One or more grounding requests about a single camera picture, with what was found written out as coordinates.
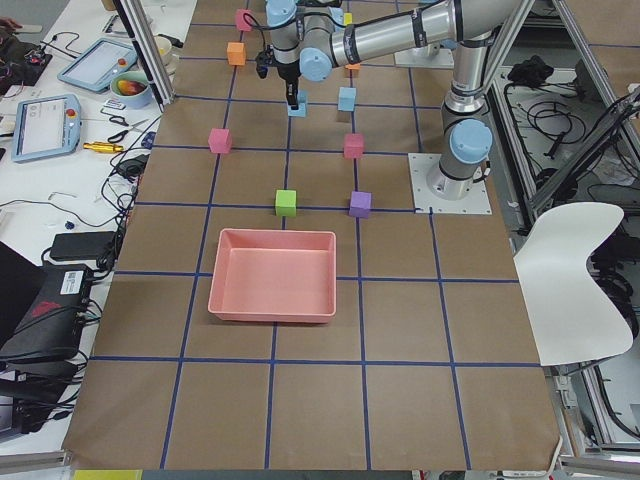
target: purple cube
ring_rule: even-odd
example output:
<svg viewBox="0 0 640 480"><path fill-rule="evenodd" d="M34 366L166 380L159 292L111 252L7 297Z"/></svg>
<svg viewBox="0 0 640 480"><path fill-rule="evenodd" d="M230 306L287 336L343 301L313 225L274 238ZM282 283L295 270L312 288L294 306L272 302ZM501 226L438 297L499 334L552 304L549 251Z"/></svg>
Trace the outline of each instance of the purple cube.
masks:
<svg viewBox="0 0 640 480"><path fill-rule="evenodd" d="M371 213L371 193L351 192L349 215L356 218L369 218Z"/></svg>

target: bowl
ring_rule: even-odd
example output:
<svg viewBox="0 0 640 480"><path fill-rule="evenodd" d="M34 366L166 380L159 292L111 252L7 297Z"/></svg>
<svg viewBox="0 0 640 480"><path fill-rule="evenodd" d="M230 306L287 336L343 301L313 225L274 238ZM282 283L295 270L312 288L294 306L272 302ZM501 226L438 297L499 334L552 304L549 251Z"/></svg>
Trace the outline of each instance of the bowl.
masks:
<svg viewBox="0 0 640 480"><path fill-rule="evenodd" d="M171 42L164 37L153 37L156 42L156 47L158 47L158 53L160 54L160 58L162 59L162 64L167 66L171 61L171 49L173 45Z"/></svg>
<svg viewBox="0 0 640 480"><path fill-rule="evenodd" d="M120 80L131 80L134 82L139 82L146 86L144 90L135 95L124 95L120 89L118 88L118 82ZM134 71L134 72L124 72L120 75L117 75L111 81L111 94L119 101L122 102L129 108L143 108L147 106L151 99L153 98L153 94L151 92L151 87L149 86L149 80L147 80L147 76L144 72Z"/></svg>

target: tablet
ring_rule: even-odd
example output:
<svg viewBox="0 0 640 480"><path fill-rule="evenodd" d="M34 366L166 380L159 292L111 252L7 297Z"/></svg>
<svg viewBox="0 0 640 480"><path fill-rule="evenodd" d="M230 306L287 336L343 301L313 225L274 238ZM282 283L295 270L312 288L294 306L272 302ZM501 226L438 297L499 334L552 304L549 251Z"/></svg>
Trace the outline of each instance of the tablet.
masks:
<svg viewBox="0 0 640 480"><path fill-rule="evenodd" d="M131 45L101 38L58 74L58 80L92 92L106 90L116 75L138 60Z"/></svg>
<svg viewBox="0 0 640 480"><path fill-rule="evenodd" d="M73 152L80 141L80 102L75 95L38 98L18 104L13 134L14 162Z"/></svg>

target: orange cube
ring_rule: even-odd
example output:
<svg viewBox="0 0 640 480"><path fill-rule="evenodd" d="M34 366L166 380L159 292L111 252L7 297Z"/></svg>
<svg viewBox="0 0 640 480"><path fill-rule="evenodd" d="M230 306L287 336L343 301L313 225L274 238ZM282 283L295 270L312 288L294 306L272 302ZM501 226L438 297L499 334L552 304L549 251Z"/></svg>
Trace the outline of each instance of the orange cube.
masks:
<svg viewBox="0 0 640 480"><path fill-rule="evenodd" d="M244 48L244 43L227 43L227 60L229 65L244 65L247 62L247 51Z"/></svg>

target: pink tray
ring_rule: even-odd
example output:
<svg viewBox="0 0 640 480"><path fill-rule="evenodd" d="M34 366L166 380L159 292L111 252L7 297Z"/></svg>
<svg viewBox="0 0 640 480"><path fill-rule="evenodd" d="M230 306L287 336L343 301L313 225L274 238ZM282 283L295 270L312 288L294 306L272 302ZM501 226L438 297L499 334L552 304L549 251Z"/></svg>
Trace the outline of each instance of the pink tray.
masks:
<svg viewBox="0 0 640 480"><path fill-rule="evenodd" d="M209 311L223 320L327 323L336 313L333 232L220 232Z"/></svg>

